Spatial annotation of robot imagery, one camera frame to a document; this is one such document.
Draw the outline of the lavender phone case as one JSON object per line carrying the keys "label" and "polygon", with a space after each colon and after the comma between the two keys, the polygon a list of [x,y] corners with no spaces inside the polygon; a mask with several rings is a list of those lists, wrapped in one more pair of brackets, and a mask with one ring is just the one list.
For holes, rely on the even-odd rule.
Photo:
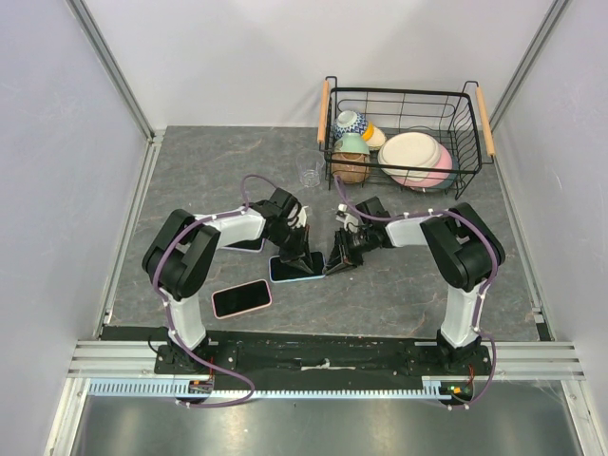
{"label": "lavender phone case", "polygon": [[265,240],[263,238],[257,238],[254,240],[243,240],[235,242],[223,247],[224,250],[238,251],[238,252],[253,252],[259,253],[263,250]]}

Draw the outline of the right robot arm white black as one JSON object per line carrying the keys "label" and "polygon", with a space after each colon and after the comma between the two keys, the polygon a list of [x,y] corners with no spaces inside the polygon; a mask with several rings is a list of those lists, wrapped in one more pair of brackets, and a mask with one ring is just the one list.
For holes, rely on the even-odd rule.
{"label": "right robot arm white black", "polygon": [[504,262],[504,247],[468,203],[444,211],[391,216],[379,198],[343,203],[336,219],[334,246],[323,273],[357,268],[376,249],[428,247],[447,284],[444,321],[437,333],[435,362],[449,374],[469,362],[468,350],[482,338],[480,322],[486,291]]}

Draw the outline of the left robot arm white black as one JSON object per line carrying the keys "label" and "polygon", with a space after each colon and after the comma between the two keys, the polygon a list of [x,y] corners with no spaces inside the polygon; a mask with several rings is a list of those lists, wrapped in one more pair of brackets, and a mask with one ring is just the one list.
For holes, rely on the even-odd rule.
{"label": "left robot arm white black", "polygon": [[279,260],[306,275],[314,272],[306,207],[291,193],[277,188],[268,198],[244,202],[212,215],[177,209],[148,247],[142,269],[167,310],[170,338],[180,344],[176,363],[198,373],[208,363],[207,337],[198,293],[216,250],[242,241],[264,238],[279,249]]}

